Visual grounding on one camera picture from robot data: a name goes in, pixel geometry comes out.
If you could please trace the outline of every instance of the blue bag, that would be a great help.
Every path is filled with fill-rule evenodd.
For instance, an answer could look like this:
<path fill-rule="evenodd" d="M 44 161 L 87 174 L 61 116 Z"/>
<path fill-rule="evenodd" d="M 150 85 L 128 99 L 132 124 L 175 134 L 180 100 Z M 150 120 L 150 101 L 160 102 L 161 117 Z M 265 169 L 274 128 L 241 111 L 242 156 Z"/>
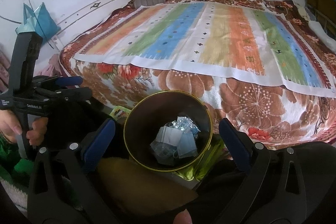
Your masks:
<path fill-rule="evenodd" d="M 34 12 L 28 5 L 23 7 L 23 23 L 15 29 L 16 34 L 21 32 L 36 32 L 43 38 L 43 42 L 47 42 L 61 28 L 51 18 L 44 3 Z"/>

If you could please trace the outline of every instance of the colorful striped blanket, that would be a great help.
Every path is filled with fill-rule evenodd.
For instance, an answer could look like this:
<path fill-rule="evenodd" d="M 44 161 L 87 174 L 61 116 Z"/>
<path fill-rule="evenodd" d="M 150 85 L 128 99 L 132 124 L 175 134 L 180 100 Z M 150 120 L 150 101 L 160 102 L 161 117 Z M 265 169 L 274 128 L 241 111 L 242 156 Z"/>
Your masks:
<path fill-rule="evenodd" d="M 335 97 L 330 71 L 284 15 L 248 7 L 206 1 L 141 7 L 91 39 L 74 58 Z"/>

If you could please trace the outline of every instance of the bed headboard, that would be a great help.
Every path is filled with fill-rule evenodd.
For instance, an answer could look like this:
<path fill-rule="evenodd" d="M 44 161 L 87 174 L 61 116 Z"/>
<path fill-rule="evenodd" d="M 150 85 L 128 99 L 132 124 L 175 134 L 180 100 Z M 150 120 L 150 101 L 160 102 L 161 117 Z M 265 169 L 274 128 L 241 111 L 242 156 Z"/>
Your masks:
<path fill-rule="evenodd" d="M 107 19 L 114 10 L 124 7 L 130 1 L 96 0 L 90 3 L 57 24 L 61 30 L 53 37 L 53 42 L 61 50 L 86 30 Z"/>

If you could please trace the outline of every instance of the blue gripper pad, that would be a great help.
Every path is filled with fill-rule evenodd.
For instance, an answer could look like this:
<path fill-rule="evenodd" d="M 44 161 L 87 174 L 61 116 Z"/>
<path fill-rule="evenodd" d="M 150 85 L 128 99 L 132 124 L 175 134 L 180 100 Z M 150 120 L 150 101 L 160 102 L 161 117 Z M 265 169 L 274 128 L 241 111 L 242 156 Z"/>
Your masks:
<path fill-rule="evenodd" d="M 237 165 L 238 170 L 243 172 L 249 172 L 249 170 L 251 169 L 250 153 L 246 146 L 242 143 L 242 140 L 237 135 L 239 132 L 237 132 L 237 130 L 226 118 L 222 119 L 219 122 L 218 129 L 219 135 L 221 136 L 227 149 L 229 150 L 233 161 Z"/>
<path fill-rule="evenodd" d="M 82 83 L 83 79 L 80 76 L 60 77 L 55 81 L 55 84 L 59 86 L 74 86 L 81 85 Z"/>
<path fill-rule="evenodd" d="M 85 174 L 96 169 L 115 135 L 115 130 L 114 121 L 106 119 L 96 132 L 89 133 L 81 142 L 81 158 L 84 163 L 82 170 Z"/>

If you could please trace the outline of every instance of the red flower pattern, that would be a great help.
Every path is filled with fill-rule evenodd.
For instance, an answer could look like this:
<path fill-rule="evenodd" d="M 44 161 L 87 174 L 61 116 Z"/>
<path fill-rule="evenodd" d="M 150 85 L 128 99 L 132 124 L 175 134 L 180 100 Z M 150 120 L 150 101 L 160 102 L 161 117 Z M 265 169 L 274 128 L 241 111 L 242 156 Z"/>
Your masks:
<path fill-rule="evenodd" d="M 106 64 L 106 63 L 99 63 L 97 64 L 97 69 L 102 73 L 111 73 L 113 71 L 114 65 Z"/>
<path fill-rule="evenodd" d="M 142 75 L 142 68 L 132 64 L 118 65 L 118 75 L 126 78 L 127 80 L 139 78 Z"/>
<path fill-rule="evenodd" d="M 268 132 L 255 127 L 250 127 L 248 129 L 248 135 L 251 139 L 258 141 L 267 141 L 271 137 Z"/>

